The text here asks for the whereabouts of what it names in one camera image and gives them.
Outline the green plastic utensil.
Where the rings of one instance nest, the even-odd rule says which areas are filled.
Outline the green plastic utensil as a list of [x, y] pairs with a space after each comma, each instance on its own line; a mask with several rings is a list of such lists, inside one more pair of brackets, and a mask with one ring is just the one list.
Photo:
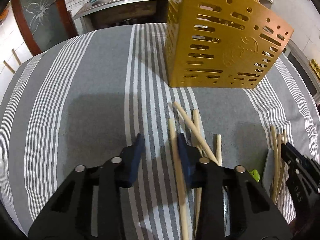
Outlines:
[[256, 169], [251, 170], [249, 173], [255, 179], [256, 182], [260, 182], [260, 174]]

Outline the light blue plastic spoon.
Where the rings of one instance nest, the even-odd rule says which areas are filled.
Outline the light blue plastic spoon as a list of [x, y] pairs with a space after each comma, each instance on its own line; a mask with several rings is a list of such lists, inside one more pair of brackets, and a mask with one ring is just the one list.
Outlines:
[[262, 175], [262, 186], [266, 190], [269, 197], [271, 197], [272, 194], [272, 181], [274, 177], [274, 150], [269, 149], [267, 152], [265, 165], [263, 169], [263, 175]]

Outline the grey striped tablecloth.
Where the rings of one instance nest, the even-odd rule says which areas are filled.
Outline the grey striped tablecloth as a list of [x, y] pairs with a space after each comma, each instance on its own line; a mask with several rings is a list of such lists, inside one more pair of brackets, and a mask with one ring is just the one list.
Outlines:
[[286, 57], [253, 89], [171, 88], [165, 31], [164, 24], [93, 31], [17, 70], [1, 101], [1, 201], [23, 233], [76, 165], [102, 165], [142, 134], [138, 178], [121, 191], [126, 237], [179, 239], [168, 120], [187, 142], [195, 139], [173, 102], [187, 114], [199, 111], [210, 147], [221, 135], [225, 167], [262, 172], [271, 127], [286, 131], [301, 154], [319, 159], [319, 113]]

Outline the yellow egg tray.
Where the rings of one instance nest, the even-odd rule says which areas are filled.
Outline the yellow egg tray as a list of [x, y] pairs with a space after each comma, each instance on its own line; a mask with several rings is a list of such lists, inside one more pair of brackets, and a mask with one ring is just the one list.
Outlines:
[[316, 60], [312, 59], [309, 61], [310, 67], [313, 69], [318, 79], [320, 80], [320, 67]]

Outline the yellow plastic utensil holder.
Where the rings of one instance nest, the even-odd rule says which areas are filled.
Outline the yellow plastic utensil holder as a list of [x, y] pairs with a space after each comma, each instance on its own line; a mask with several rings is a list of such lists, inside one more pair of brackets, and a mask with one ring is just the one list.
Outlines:
[[259, 0], [169, 0], [168, 84], [252, 89], [292, 34], [291, 25]]

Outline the brown framed glass door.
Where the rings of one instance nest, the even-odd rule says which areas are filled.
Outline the brown framed glass door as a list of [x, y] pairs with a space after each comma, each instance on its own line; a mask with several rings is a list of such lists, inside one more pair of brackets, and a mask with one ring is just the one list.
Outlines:
[[78, 35], [65, 0], [11, 0], [11, 6], [33, 56]]

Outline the steel sink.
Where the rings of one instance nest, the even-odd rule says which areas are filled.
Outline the steel sink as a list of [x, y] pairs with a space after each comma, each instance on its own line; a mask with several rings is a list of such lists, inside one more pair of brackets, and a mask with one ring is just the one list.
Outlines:
[[113, 8], [121, 5], [147, 2], [147, 1], [168, 1], [168, 0], [97, 0], [95, 2], [87, 2], [74, 16], [73, 19], [82, 18], [97, 11]]

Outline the wooden stick by wall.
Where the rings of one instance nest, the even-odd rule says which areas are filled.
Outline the wooden stick by wall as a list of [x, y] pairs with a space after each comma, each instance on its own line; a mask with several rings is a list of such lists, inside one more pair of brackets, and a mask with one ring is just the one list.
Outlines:
[[17, 56], [17, 54], [16, 54], [16, 51], [14, 50], [14, 48], [12, 48], [11, 51], [12, 51], [12, 54], [13, 54], [13, 56], [14, 56], [17, 64], [20, 66], [22, 63], [21, 63], [20, 59], [18, 58], [18, 56]]
[[8, 70], [12, 72], [12, 74], [16, 73], [15, 70], [6, 61], [3, 61], [3, 63], [8, 68]]

